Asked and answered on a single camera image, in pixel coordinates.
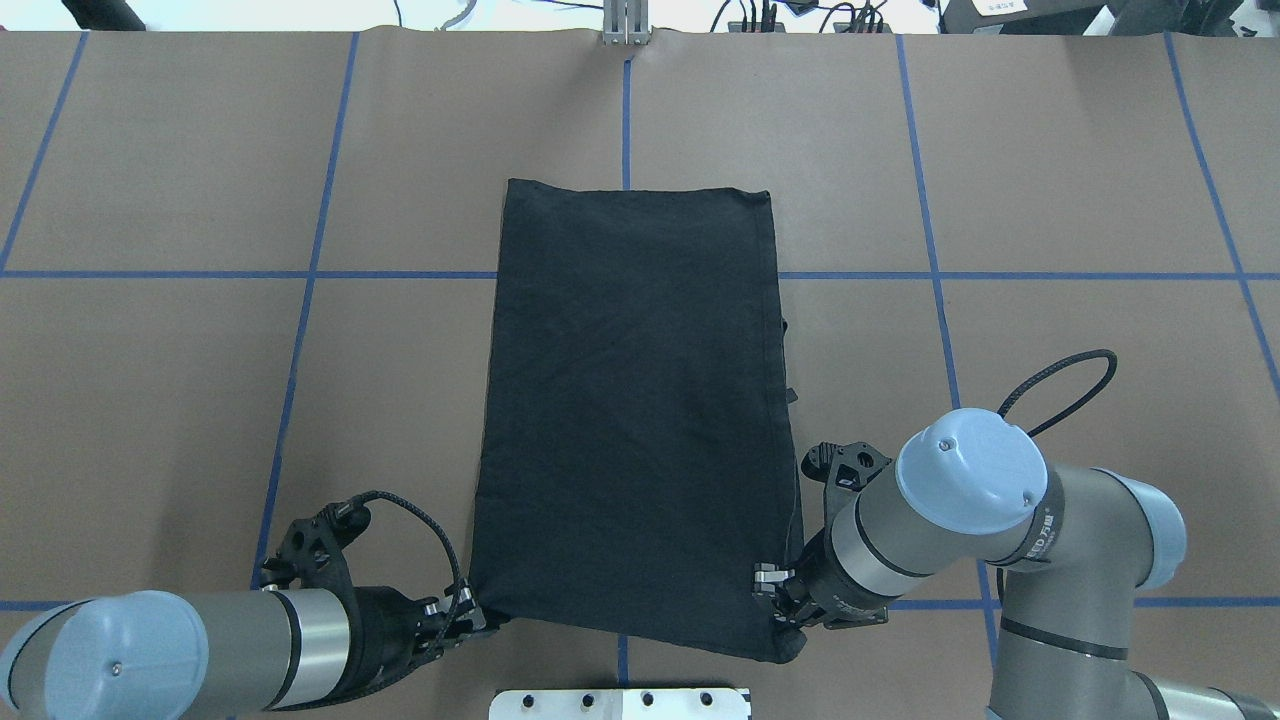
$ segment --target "black towel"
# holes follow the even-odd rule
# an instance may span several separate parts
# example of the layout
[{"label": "black towel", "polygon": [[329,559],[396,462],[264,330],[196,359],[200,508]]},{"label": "black towel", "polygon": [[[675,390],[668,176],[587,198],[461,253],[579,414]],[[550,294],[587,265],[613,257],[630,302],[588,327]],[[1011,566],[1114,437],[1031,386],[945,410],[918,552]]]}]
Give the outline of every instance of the black towel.
[{"label": "black towel", "polygon": [[768,193],[511,181],[481,606],[786,662],[751,573],[799,552],[799,503]]}]

